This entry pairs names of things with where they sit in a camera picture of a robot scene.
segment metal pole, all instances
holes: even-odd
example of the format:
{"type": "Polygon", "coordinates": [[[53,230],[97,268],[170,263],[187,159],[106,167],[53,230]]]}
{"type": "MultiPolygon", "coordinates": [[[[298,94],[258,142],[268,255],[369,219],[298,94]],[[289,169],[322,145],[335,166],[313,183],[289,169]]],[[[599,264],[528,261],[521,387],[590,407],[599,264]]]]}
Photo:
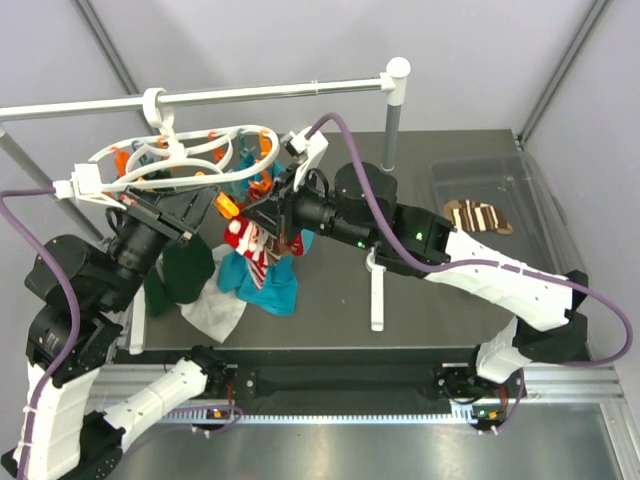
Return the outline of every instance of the metal pole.
{"type": "Polygon", "coordinates": [[[562,60],[560,60],[560,63],[553,72],[551,79],[542,91],[542,95],[536,102],[535,107],[533,107],[533,111],[522,128],[522,132],[517,136],[521,146],[524,146],[529,138],[531,138],[531,134],[538,126],[540,119],[551,104],[556,93],[558,93],[558,90],[569,73],[569,70],[573,66],[576,58],[578,58],[578,55],[580,55],[580,52],[582,52],[587,39],[595,30],[598,20],[602,17],[610,3],[611,0],[595,0],[592,3],[591,8],[587,12],[587,15],[578,29],[578,32],[575,37],[573,37],[569,47],[562,56],[562,60]]]}
{"type": "MultiPolygon", "coordinates": [[[[140,93],[142,93],[141,90],[133,80],[131,73],[129,73],[129,69],[124,64],[122,57],[120,57],[116,46],[111,40],[111,37],[109,37],[107,30],[104,28],[104,25],[91,2],[89,0],[71,0],[71,3],[73,3],[74,7],[78,11],[78,15],[87,26],[93,39],[96,41],[98,48],[104,55],[113,75],[116,77],[116,80],[118,80],[118,83],[124,92],[127,95],[140,95],[140,93]]],[[[153,135],[154,132],[151,127],[149,127],[149,124],[144,118],[142,112],[138,112],[138,114],[140,115],[142,123],[149,134],[153,135]]]]}
{"type": "MultiPolygon", "coordinates": [[[[2,125],[0,125],[0,148],[40,187],[46,188],[53,185],[53,180],[42,171],[38,164],[18,145],[2,125]]],[[[89,238],[97,242],[101,242],[104,239],[104,235],[100,230],[69,199],[60,200],[57,204],[89,238]]]]}
{"type": "Polygon", "coordinates": [[[384,153],[382,169],[391,172],[396,166],[396,146],[400,131],[400,113],[407,90],[407,77],[411,73],[411,65],[406,58],[392,58],[387,64],[387,75],[393,80],[395,89],[387,96],[387,121],[384,129],[384,153]]]}
{"type": "Polygon", "coordinates": [[[384,128],[384,154],[382,169],[390,172],[396,166],[396,147],[400,133],[400,113],[402,105],[387,105],[387,121],[384,128]]]}
{"type": "MultiPolygon", "coordinates": [[[[344,80],[334,82],[310,82],[272,87],[238,88],[231,90],[208,90],[191,93],[167,93],[158,98],[165,106],[189,106],[208,103],[246,102],[285,97],[304,97],[330,93],[365,92],[382,90],[382,78],[344,80]]],[[[126,112],[142,108],[142,96],[111,100],[31,105],[25,107],[0,108],[0,122],[29,120],[33,118],[62,117],[90,113],[126,112]]]]}

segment gray wall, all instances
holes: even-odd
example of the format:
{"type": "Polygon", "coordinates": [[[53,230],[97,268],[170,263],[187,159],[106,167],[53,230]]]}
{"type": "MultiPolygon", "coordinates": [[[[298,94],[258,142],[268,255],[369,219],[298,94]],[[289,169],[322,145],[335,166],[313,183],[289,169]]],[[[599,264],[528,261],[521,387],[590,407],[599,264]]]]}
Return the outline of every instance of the gray wall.
{"type": "MultiPolygon", "coordinates": [[[[0,7],[0,105],[81,100],[122,95],[70,2],[2,2],[0,7]]],[[[134,114],[35,120],[5,125],[54,179],[110,142],[144,134],[134,114]]],[[[35,185],[0,151],[0,189],[35,185]]],[[[43,241],[78,233],[47,198],[9,200],[13,212],[43,241]]],[[[102,222],[100,209],[88,214],[102,222]]],[[[15,447],[26,404],[27,330],[42,303],[22,282],[35,255],[0,219],[0,452],[15,447]]],[[[5,478],[2,470],[0,478],[5,478]]]]}
{"type": "MultiPolygon", "coordinates": [[[[412,62],[404,130],[518,130],[588,6],[584,0],[94,0],[141,88],[225,88],[375,76],[412,62]]],[[[342,113],[384,128],[376,93],[190,108],[177,125],[276,131],[342,113]]]]}
{"type": "MultiPolygon", "coordinates": [[[[612,2],[559,92],[529,149],[566,210],[569,229],[593,285],[640,328],[638,238],[640,158],[640,3],[612,2]]],[[[586,305],[593,341],[612,353],[622,341],[619,320],[586,305]]],[[[640,422],[637,348],[617,368],[640,422]]]]}

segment dark gray tabletop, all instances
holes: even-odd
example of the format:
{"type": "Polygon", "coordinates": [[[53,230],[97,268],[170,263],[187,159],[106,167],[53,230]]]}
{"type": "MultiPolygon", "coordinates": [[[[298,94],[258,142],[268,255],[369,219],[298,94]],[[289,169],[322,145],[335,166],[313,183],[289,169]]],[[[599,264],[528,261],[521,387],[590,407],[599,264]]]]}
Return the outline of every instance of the dark gray tabletop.
{"type": "MultiPolygon", "coordinates": [[[[332,182],[349,162],[339,134],[327,134],[321,168],[332,182]]],[[[355,134],[363,160],[379,164],[384,136],[355,134]]],[[[443,157],[515,150],[509,130],[403,132],[398,142],[398,201],[434,209],[428,165],[443,157]]],[[[225,222],[212,211],[200,233],[215,247],[225,222]]],[[[511,314],[446,285],[385,274],[385,329],[370,329],[370,276],[366,252],[316,236],[306,256],[296,258],[298,298],[293,315],[279,317],[248,305],[227,348],[451,347],[483,342],[504,328],[511,314]]],[[[186,349],[218,345],[184,320],[179,311],[149,318],[145,348],[186,349]]]]}

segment transparent plastic tray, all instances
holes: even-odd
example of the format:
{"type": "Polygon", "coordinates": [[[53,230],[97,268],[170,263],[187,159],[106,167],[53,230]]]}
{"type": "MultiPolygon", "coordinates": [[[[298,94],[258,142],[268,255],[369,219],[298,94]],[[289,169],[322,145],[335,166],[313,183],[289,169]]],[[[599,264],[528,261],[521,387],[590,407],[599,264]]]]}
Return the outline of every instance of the transparent plastic tray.
{"type": "Polygon", "coordinates": [[[485,245],[552,273],[584,270],[562,210],[535,159],[526,152],[443,158],[431,164],[439,213],[450,200],[468,199],[502,209],[513,233],[476,232],[485,245]]]}

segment brown striped sock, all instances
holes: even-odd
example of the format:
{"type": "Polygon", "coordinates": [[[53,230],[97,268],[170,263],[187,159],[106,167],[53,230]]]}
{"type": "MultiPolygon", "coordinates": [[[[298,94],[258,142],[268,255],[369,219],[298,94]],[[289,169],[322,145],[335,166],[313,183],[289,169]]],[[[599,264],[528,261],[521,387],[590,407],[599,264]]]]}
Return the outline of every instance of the brown striped sock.
{"type": "Polygon", "coordinates": [[[444,206],[444,216],[465,232],[513,233],[513,227],[499,208],[471,200],[451,200],[444,206]]]}

